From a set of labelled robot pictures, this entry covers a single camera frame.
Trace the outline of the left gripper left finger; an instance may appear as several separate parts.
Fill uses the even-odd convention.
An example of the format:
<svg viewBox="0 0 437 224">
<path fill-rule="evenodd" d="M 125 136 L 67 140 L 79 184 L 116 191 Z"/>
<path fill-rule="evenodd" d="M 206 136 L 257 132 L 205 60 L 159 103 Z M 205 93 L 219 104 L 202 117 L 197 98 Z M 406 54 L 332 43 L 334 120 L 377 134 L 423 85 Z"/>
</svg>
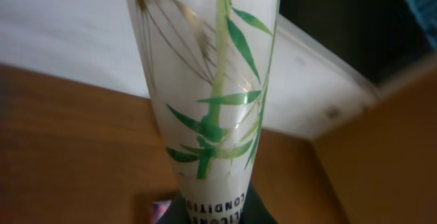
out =
<svg viewBox="0 0 437 224">
<path fill-rule="evenodd" d="M 172 199 L 171 205 L 157 224 L 191 224 L 185 206 L 185 198 L 181 194 L 177 194 Z"/>
</svg>

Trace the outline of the red purple tissue pack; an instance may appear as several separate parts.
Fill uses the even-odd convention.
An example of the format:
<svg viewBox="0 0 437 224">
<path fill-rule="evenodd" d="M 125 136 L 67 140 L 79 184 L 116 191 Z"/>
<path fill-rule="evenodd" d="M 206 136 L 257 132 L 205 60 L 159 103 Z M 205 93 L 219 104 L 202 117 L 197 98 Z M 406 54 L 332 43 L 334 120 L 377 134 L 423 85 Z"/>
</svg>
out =
<svg viewBox="0 0 437 224">
<path fill-rule="evenodd" d="M 152 206 L 152 223 L 157 224 L 171 205 L 171 200 L 155 201 Z"/>
</svg>

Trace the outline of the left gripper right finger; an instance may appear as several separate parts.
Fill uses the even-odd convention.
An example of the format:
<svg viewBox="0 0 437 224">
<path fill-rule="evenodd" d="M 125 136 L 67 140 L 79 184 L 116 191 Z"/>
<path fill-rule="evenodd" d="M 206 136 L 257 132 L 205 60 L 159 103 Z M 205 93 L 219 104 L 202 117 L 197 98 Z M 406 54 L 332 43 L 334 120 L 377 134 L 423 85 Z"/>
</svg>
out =
<svg viewBox="0 0 437 224">
<path fill-rule="evenodd" d="M 246 193 L 240 224 L 278 224 L 265 207 L 252 183 Z"/>
</svg>

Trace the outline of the white bamboo print tube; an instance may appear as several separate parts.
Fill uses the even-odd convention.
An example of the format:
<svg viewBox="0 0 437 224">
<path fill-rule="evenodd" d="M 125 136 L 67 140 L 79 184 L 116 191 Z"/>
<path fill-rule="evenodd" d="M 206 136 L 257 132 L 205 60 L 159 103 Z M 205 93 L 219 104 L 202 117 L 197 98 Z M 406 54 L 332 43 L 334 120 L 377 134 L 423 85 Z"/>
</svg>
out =
<svg viewBox="0 0 437 224">
<path fill-rule="evenodd" d="M 126 0 L 191 223 L 240 223 L 280 0 Z"/>
</svg>

